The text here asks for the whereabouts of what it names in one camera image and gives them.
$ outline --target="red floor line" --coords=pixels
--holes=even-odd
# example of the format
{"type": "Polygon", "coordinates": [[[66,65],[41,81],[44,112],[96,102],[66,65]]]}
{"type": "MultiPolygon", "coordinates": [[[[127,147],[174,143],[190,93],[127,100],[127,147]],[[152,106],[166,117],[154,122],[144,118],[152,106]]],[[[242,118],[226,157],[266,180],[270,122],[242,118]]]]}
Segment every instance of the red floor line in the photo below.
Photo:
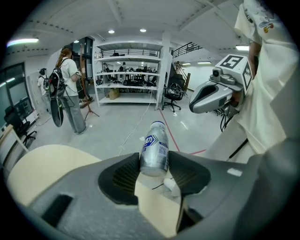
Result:
{"type": "Polygon", "coordinates": [[[192,152],[192,153],[190,153],[190,154],[194,155],[194,154],[197,154],[197,153],[200,153],[200,152],[205,152],[205,151],[206,151],[206,149],[203,149],[203,150],[201,150],[201,151],[192,152]]]}
{"type": "Polygon", "coordinates": [[[180,152],[180,150],[179,150],[179,148],[178,148],[178,146],[177,146],[177,143],[175,142],[175,139],[174,139],[174,137],[173,137],[173,135],[172,135],[172,133],[171,133],[171,131],[170,131],[169,125],[167,124],[167,121],[165,120],[165,117],[163,116],[163,113],[161,112],[161,110],[159,110],[159,111],[160,111],[160,114],[162,115],[162,117],[163,117],[163,119],[164,119],[164,121],[165,121],[165,124],[167,125],[167,128],[168,128],[169,133],[170,133],[170,135],[171,135],[171,138],[173,139],[173,142],[174,142],[174,144],[175,144],[175,146],[176,146],[176,148],[177,148],[177,151],[180,152]]]}

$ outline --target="window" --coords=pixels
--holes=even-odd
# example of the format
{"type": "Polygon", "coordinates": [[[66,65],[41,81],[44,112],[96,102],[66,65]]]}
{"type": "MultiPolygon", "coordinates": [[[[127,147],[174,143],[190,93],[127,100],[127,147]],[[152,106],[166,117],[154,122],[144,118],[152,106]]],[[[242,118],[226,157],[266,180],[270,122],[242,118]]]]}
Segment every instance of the window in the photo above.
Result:
{"type": "Polygon", "coordinates": [[[86,76],[88,79],[93,79],[93,72],[92,72],[92,60],[86,60],[86,76]]]}
{"type": "Polygon", "coordinates": [[[5,109],[9,106],[15,108],[22,120],[32,113],[23,63],[0,72],[0,127],[6,124],[5,109]]]}
{"type": "Polygon", "coordinates": [[[87,37],[86,54],[92,56],[92,51],[93,51],[93,40],[87,37]]]}
{"type": "Polygon", "coordinates": [[[82,44],[82,54],[85,54],[85,38],[79,40],[79,43],[73,43],[73,52],[80,55],[80,44],[82,44]]]}

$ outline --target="white t-shirt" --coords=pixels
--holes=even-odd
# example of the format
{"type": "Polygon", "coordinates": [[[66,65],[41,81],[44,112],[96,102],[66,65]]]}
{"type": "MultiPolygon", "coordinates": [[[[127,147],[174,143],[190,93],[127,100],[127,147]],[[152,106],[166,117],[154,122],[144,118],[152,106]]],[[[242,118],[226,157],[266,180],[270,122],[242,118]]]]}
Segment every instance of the white t-shirt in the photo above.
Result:
{"type": "Polygon", "coordinates": [[[45,95],[45,93],[46,93],[46,90],[44,89],[44,79],[46,77],[47,77],[46,75],[43,75],[42,77],[39,77],[38,81],[37,81],[37,85],[41,89],[42,96],[45,95]]]}
{"type": "Polygon", "coordinates": [[[270,102],[292,76],[299,53],[278,16],[256,0],[240,5],[235,28],[262,45],[256,76],[235,119],[244,127],[253,149],[264,153],[286,138],[270,102]]]}
{"type": "Polygon", "coordinates": [[[76,63],[72,59],[67,59],[62,63],[60,69],[64,83],[67,85],[64,96],[78,96],[76,82],[71,80],[71,76],[78,71],[76,63]]]}

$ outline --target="gray pants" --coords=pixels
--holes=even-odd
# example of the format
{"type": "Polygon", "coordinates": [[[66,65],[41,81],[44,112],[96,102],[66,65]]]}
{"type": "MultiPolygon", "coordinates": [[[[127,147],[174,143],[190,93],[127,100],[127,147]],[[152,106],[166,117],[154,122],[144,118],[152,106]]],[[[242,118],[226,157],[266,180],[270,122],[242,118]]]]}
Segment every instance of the gray pants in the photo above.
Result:
{"type": "Polygon", "coordinates": [[[45,93],[42,96],[42,100],[45,103],[46,108],[48,109],[48,112],[51,114],[51,107],[50,107],[50,98],[49,98],[49,95],[47,93],[45,93]]]}
{"type": "Polygon", "coordinates": [[[62,97],[60,100],[66,110],[73,131],[75,133],[83,132],[86,124],[80,111],[78,96],[62,97]]]}

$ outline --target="backpack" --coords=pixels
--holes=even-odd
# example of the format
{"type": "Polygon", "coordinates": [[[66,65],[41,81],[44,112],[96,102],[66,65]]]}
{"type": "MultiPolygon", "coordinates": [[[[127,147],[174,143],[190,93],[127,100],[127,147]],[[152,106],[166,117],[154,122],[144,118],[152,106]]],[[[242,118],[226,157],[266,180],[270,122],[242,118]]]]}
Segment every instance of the backpack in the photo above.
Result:
{"type": "Polygon", "coordinates": [[[49,78],[46,75],[46,78],[44,78],[43,76],[40,76],[41,78],[43,78],[44,82],[43,82],[43,88],[45,91],[49,90],[49,78]]]}
{"type": "Polygon", "coordinates": [[[61,65],[62,63],[67,60],[68,58],[65,58],[61,64],[60,67],[56,67],[51,75],[49,76],[49,94],[51,98],[60,98],[63,97],[66,85],[64,83],[64,79],[62,77],[61,73],[61,65]]]}

